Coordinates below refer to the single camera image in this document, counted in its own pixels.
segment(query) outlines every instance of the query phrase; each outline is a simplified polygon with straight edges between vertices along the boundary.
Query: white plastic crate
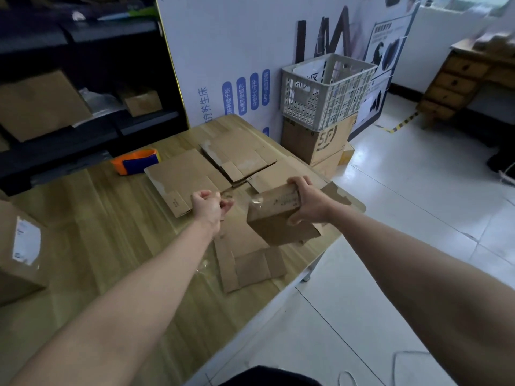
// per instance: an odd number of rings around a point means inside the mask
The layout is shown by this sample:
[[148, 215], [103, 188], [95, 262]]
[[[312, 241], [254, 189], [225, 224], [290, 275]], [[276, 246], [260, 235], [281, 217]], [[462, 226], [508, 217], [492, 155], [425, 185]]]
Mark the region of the white plastic crate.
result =
[[377, 65], [326, 54], [283, 68], [281, 111], [321, 131], [357, 112]]

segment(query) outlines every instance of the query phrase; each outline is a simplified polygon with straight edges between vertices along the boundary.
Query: flattened cardboard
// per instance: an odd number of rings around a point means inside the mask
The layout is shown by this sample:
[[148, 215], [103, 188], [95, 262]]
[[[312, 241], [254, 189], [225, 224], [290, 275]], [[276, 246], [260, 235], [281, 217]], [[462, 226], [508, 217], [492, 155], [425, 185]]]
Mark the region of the flattened cardboard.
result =
[[344, 148], [357, 114], [346, 117], [334, 126], [315, 132], [284, 118], [281, 145], [306, 164], [315, 165]]
[[145, 168], [159, 194], [175, 217], [191, 211], [191, 194], [209, 189], [223, 192], [231, 183], [196, 149]]
[[352, 156], [354, 155], [354, 148], [352, 145], [347, 142], [345, 144], [344, 150], [341, 153], [340, 161], [338, 162], [338, 165], [348, 164], [351, 162]]
[[60, 70], [0, 85], [0, 123], [20, 142], [92, 117]]
[[214, 242], [226, 293], [286, 274], [279, 248], [269, 247], [242, 214], [227, 216]]
[[[351, 205], [343, 191], [334, 183], [321, 189], [330, 198]], [[267, 244], [280, 246], [297, 241], [307, 241], [322, 235], [322, 225], [306, 221], [298, 225], [287, 225], [288, 218], [301, 207], [298, 188], [286, 184], [268, 190], [252, 198], [247, 213], [247, 223]]]
[[200, 145], [233, 183], [273, 164], [280, 153], [259, 137], [234, 129]]
[[257, 192], [265, 192], [286, 184], [289, 177], [305, 175], [310, 177], [313, 185], [318, 189], [327, 184], [311, 168], [292, 156], [280, 159], [272, 166], [250, 176], [247, 181]]
[[142, 116], [163, 109], [159, 95], [155, 90], [141, 88], [139, 90], [125, 89], [119, 96], [132, 117]]
[[[10, 202], [0, 201], [0, 305], [12, 302], [46, 286], [42, 260], [50, 251], [49, 236], [46, 228], [27, 214], [14, 207]], [[41, 233], [39, 251], [31, 265], [16, 258], [15, 235], [19, 220], [28, 221]]]
[[343, 149], [337, 151], [318, 164], [313, 165], [312, 168], [315, 169], [319, 174], [324, 175], [326, 179], [331, 179], [336, 173], [336, 168], [338, 168], [338, 162], [340, 161], [343, 151]]

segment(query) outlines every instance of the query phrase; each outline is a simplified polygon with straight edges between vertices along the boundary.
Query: white tile floor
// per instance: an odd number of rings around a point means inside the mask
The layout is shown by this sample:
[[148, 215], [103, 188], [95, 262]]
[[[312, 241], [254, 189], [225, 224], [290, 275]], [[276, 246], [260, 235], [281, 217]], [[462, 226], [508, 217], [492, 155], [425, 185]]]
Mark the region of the white tile floor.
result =
[[[388, 95], [377, 124], [393, 128], [415, 103]], [[485, 162], [495, 150], [423, 116], [394, 134], [370, 126], [333, 180], [371, 217], [447, 252], [515, 288], [515, 187]], [[453, 385], [384, 297], [343, 238], [308, 283], [211, 379], [220, 384], [258, 364], [324, 385]]]

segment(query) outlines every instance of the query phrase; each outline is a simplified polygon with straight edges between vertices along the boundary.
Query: forearm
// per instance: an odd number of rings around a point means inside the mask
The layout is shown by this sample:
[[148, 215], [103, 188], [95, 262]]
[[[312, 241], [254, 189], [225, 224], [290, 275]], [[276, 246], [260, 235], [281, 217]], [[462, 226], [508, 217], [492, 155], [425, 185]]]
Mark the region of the forearm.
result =
[[64, 327], [13, 383], [128, 384], [170, 323], [212, 228], [194, 221]]
[[515, 291], [348, 206], [332, 204], [329, 216], [457, 382], [515, 382]]

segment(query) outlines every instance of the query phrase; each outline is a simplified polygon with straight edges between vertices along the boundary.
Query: yellow black caution tape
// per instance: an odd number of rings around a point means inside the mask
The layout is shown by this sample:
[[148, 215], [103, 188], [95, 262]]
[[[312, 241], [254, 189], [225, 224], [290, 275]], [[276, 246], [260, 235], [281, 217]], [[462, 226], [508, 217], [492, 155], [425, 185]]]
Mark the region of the yellow black caution tape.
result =
[[393, 129], [387, 129], [383, 126], [379, 126], [378, 124], [376, 124], [377, 127], [379, 127], [380, 129], [383, 129], [384, 131], [388, 131], [390, 134], [393, 134], [395, 131], [398, 131], [401, 129], [401, 127], [403, 126], [406, 126], [408, 123], [410, 123], [413, 119], [415, 119], [416, 116], [418, 116], [419, 112], [415, 112], [412, 116], [410, 116], [409, 118], [407, 118], [405, 121], [403, 121], [402, 123], [399, 123], [397, 126], [395, 126]]

